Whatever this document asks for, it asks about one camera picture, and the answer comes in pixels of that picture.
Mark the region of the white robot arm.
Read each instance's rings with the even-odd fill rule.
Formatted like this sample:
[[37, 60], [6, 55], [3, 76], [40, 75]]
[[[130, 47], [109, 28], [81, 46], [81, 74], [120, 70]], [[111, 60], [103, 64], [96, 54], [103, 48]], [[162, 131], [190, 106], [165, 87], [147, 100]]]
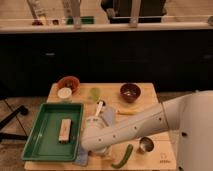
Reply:
[[102, 123], [95, 116], [86, 119], [81, 139], [85, 150], [178, 129], [178, 171], [213, 171], [213, 90], [158, 103], [111, 126]]

